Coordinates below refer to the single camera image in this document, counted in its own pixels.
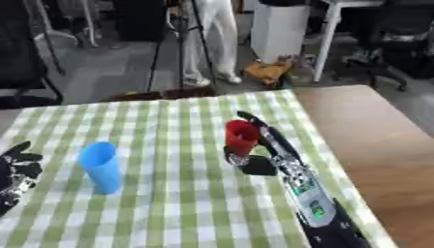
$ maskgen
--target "tabletop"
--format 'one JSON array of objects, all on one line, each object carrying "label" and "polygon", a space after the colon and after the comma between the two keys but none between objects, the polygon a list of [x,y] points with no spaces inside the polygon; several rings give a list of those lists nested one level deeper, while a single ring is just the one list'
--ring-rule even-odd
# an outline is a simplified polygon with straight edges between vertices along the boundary
[{"label": "tabletop", "polygon": [[[44,172],[0,218],[0,246],[307,247],[281,181],[224,160],[224,124],[240,109],[282,131],[373,247],[395,247],[289,90],[22,111],[0,150],[32,140]],[[117,146],[114,195],[94,193],[78,165],[93,140]]]},{"label": "tabletop", "polygon": [[434,139],[367,86],[295,94],[400,247],[434,243]]}]

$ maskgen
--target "checkered tablecloth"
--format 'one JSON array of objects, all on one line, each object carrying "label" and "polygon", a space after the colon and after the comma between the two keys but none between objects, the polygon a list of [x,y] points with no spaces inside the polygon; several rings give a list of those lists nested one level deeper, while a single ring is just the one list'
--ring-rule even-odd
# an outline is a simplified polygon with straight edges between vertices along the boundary
[{"label": "checkered tablecloth", "polygon": [[[239,109],[282,131],[373,247],[395,247],[288,90],[24,110],[0,151],[31,140],[44,173],[0,218],[0,247],[308,247],[280,180],[225,162],[224,124]],[[114,195],[95,193],[78,164],[95,140],[117,146]]]}]

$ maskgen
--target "sneaker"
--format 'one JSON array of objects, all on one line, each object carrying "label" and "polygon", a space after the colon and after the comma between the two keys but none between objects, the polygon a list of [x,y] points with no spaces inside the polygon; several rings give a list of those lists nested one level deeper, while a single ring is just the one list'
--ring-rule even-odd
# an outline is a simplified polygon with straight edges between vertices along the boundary
[{"label": "sneaker", "polygon": [[226,81],[231,84],[240,84],[242,82],[241,77],[237,76],[234,72],[220,73],[219,79]]},{"label": "sneaker", "polygon": [[188,86],[194,86],[194,87],[206,87],[211,83],[211,81],[208,78],[202,77],[202,78],[185,78],[184,84]]}]

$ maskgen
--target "white pants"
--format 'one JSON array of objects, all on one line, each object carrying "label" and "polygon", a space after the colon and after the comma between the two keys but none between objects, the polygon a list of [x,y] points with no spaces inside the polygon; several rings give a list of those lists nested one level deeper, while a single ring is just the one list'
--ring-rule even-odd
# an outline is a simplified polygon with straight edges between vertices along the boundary
[{"label": "white pants", "polygon": [[[217,61],[214,61],[215,69],[219,73],[233,72],[236,63],[237,31],[231,0],[197,0],[197,3],[204,36],[207,37],[212,24],[215,25],[220,36],[221,49]],[[191,4],[188,6],[188,12],[189,26],[196,26]],[[198,29],[189,32],[185,44],[184,75],[186,78],[202,78],[199,67],[203,48]]]}]

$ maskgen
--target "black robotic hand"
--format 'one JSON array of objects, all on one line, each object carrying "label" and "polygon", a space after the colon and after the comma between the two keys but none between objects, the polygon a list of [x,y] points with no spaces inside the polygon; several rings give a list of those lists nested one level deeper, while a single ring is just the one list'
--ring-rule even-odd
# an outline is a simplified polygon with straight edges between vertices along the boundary
[{"label": "black robotic hand", "polygon": [[36,185],[42,172],[42,155],[24,153],[30,141],[18,144],[0,155],[0,216],[18,202],[20,196]]}]

